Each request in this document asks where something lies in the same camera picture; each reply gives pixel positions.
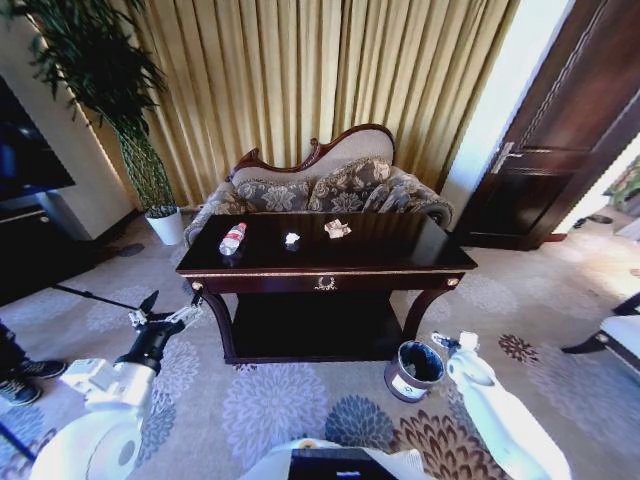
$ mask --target dark brown door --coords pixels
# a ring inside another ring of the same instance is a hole
[[[456,228],[539,247],[640,130],[640,1],[578,0]]]

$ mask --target television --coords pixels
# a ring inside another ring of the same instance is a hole
[[[0,76],[0,201],[74,184]]]

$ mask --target floral patterned carpet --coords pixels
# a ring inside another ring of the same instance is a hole
[[[189,299],[174,268],[183,247],[166,247],[143,219],[112,245],[116,255],[64,284],[138,304],[160,289],[157,311]],[[440,297],[422,321],[432,331],[480,335],[480,355],[564,451],[576,479],[637,478],[640,382],[610,353],[564,355],[610,309],[640,291],[632,274],[640,247],[588,222],[561,243],[534,252],[470,249],[480,267]],[[394,292],[404,319],[417,292]],[[235,298],[229,296],[231,310]],[[134,333],[126,311],[44,290],[0,308],[35,359],[114,360]],[[405,404],[387,390],[384,362],[229,366],[215,319],[173,338],[153,395],[132,479],[234,479],[273,446],[303,436],[396,451],[416,448],[440,479],[507,478],[486,451],[450,380]],[[0,404],[0,421],[35,452],[83,413],[64,384],[43,381],[33,406]],[[0,479],[27,478],[29,465],[0,440]]]

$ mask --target sofa armrest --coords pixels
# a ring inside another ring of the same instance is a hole
[[[423,212],[443,229],[451,223],[453,205],[423,185],[415,175],[394,167],[387,184],[391,193],[380,211]]]
[[[184,240],[191,247],[202,231],[211,215],[241,215],[247,212],[247,203],[241,198],[230,182],[218,185],[215,192],[209,195],[202,209],[193,222],[184,230]]]

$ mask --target small waste bin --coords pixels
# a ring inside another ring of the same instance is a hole
[[[403,402],[416,403],[444,375],[440,355],[424,343],[404,342],[384,370],[384,380],[391,393]]]

